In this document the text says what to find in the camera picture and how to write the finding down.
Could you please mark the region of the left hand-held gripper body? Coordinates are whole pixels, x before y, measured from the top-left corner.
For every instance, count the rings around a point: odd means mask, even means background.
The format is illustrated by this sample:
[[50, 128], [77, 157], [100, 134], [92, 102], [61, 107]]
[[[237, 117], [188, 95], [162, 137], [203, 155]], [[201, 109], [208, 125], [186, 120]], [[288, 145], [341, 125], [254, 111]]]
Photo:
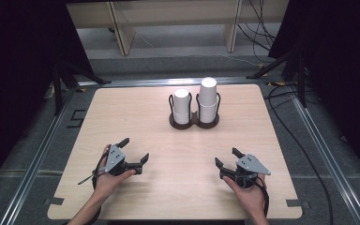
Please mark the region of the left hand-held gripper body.
[[133, 170], [136, 174], [141, 174], [143, 172], [143, 163], [141, 161], [138, 163], [127, 163], [122, 148], [123, 146], [119, 143], [109, 146], [104, 172], [117, 176], [126, 171]]

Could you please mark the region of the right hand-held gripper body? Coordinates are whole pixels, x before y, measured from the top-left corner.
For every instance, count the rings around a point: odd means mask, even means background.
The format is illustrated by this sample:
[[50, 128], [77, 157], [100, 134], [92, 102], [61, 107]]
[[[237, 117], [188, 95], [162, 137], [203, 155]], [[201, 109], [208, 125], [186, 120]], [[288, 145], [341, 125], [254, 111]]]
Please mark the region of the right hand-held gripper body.
[[235, 170], [228, 168], [226, 168], [226, 171], [219, 170], [219, 178], [222, 179], [224, 176], [229, 177], [240, 188], [250, 188], [255, 185], [260, 174], [271, 174], [271, 172], [251, 154], [246, 154], [244, 157], [238, 158], [235, 164]]

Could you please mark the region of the dark double cup holder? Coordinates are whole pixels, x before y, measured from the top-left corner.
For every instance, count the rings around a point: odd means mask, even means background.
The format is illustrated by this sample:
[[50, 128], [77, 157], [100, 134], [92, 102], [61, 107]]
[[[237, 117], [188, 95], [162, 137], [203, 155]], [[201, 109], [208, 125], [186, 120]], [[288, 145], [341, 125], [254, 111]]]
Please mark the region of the dark double cup holder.
[[169, 115], [169, 123], [173, 128], [184, 130], [191, 128], [192, 126], [197, 126], [199, 128], [209, 129], [214, 128], [219, 123], [219, 114], [218, 109], [220, 106], [221, 95], [216, 93], [217, 103], [214, 112], [214, 119], [209, 123], [204, 123], [202, 121], [202, 107], [203, 105], [200, 101], [197, 101], [198, 110], [196, 112], [190, 112], [186, 115], [187, 121], [185, 124], [179, 124], [175, 120], [175, 111], [174, 111], [174, 95], [169, 95], [169, 105], [171, 109], [171, 113]]

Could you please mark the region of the short stack of white cups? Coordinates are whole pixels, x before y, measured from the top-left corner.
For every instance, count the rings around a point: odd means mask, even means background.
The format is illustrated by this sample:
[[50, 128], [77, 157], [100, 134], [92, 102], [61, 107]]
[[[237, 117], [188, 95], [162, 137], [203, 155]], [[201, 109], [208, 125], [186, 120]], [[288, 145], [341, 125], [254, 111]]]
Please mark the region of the short stack of white cups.
[[190, 117], [191, 95], [187, 89], [179, 88], [173, 95], [173, 119], [177, 124], [185, 125]]

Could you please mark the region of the person's left hand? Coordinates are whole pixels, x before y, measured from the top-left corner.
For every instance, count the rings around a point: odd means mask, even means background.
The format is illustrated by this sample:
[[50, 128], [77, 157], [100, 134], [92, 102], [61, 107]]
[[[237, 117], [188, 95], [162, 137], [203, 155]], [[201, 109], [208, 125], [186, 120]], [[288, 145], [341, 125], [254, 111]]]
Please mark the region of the person's left hand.
[[122, 174], [116, 176], [113, 176], [109, 173], [102, 173], [97, 178], [93, 196], [100, 201], [107, 200], [122, 182], [134, 174], [134, 170], [125, 171]]

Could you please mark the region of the person's right hand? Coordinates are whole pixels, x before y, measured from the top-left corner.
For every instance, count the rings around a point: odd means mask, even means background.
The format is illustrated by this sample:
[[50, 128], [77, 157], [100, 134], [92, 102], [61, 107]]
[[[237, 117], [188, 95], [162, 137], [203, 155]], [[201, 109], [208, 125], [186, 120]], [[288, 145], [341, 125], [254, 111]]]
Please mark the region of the person's right hand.
[[234, 192], [236, 198], [240, 202], [241, 207], [247, 213], [249, 219], [251, 217], [266, 217], [263, 209], [265, 205], [265, 200], [263, 193], [260, 190], [260, 187], [262, 187], [264, 184], [264, 178], [265, 176], [263, 174], [260, 174], [256, 180], [257, 185], [249, 188], [240, 188], [229, 177], [223, 177], [223, 181]]

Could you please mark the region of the black tape floor mark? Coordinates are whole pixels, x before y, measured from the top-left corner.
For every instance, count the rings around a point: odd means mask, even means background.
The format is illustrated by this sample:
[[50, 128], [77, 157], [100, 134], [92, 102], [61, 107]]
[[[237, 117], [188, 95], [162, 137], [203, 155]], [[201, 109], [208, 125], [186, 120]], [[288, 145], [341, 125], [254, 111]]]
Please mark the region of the black tape floor mark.
[[83, 125], [86, 110], [74, 110], [67, 128], [80, 128]]

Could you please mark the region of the tall stack of white cups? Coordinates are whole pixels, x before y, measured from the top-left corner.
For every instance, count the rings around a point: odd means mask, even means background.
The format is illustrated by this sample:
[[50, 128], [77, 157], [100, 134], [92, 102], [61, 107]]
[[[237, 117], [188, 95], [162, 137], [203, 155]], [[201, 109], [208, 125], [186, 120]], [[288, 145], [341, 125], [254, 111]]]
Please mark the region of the tall stack of white cups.
[[216, 118], [217, 110], [217, 81], [212, 77], [202, 79], [199, 93], [200, 121], [211, 123]]

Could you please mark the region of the black tripod stand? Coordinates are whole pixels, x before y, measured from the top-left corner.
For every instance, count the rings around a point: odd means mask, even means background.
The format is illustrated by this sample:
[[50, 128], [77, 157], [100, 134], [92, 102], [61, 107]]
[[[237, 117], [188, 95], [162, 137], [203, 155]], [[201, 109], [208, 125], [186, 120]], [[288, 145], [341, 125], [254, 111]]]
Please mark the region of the black tripod stand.
[[66, 88], [76, 89], [79, 86], [75, 75], [82, 75], [85, 78], [96, 82], [98, 84], [108, 84], [111, 81], [106, 81], [94, 74], [93, 71], [88, 71], [78, 67], [68, 61], [58, 61], [54, 64], [52, 69], [52, 84], [55, 99], [55, 115], [58, 115], [64, 108], [64, 100], [62, 95], [62, 84]]
[[[291, 76], [296, 77], [298, 100], [302, 106], [306, 108], [306, 72], [303, 54], [301, 54], [295, 47], [291, 48], [288, 52], [280, 56], [279, 59], [276, 59], [274, 62], [266, 66], [266, 73], [274, 68], [277, 68], [283, 63], [286, 64], [282, 72], [284, 80], [289, 81]], [[260, 76], [258, 71], [253, 75], [248, 75], [247, 79], [260, 79], [261, 77], [262, 76]]]

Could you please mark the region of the beige wooden shelf unit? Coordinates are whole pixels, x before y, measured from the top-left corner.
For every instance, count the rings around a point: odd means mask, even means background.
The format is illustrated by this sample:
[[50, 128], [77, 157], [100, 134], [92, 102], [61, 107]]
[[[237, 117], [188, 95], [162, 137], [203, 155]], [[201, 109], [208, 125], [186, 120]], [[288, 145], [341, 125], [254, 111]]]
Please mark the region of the beige wooden shelf unit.
[[121, 54], [129, 54], [141, 26], [221, 24], [225, 46], [234, 51], [240, 23], [280, 23], [290, 0], [100, 0], [67, 3], [78, 29], [111, 28]]

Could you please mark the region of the black curtain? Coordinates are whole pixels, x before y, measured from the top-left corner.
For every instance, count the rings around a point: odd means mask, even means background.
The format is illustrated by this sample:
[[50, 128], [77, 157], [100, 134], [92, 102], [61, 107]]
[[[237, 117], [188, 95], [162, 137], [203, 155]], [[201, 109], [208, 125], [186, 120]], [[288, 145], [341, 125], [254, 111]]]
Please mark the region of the black curtain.
[[289, 51], [360, 159], [360, 0], [289, 0], [269, 55]]
[[53, 71], [91, 73], [71, 0], [0, 0], [0, 168], [35, 115]]

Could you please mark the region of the aluminium floor rail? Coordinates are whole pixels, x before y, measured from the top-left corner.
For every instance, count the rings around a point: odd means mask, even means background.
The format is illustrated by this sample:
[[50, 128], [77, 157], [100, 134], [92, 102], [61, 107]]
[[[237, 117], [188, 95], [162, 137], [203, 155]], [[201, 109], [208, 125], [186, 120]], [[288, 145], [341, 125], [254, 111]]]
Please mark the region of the aluminium floor rail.
[[316, 123], [312, 119], [308, 109], [305, 108], [298, 99], [294, 101], [294, 105], [299, 112], [308, 133], [314, 141], [322, 161], [325, 164], [327, 171], [329, 171], [339, 194], [346, 203], [353, 220], [357, 225], [360, 225], [360, 199], [357, 193], [344, 172], [340, 169], [338, 162], [333, 156], [331, 149], [327, 145]]
[[39, 145], [34, 158], [22, 176], [22, 181], [19, 184], [13, 198], [9, 202], [6, 213], [4, 214], [0, 225], [14, 225], [17, 216], [19, 215], [23, 204], [30, 192], [31, 187], [34, 184], [34, 181], [37, 177], [38, 170], [48, 153], [48, 150], [53, 142], [53, 138], [57, 129], [60, 126], [61, 121], [63, 120], [65, 111], [68, 107], [69, 102], [71, 101], [75, 93], [74, 89], [67, 90], [64, 96], [64, 102], [62, 108], [56, 113], [53, 117], [48, 130], [46, 131], [41, 144]]

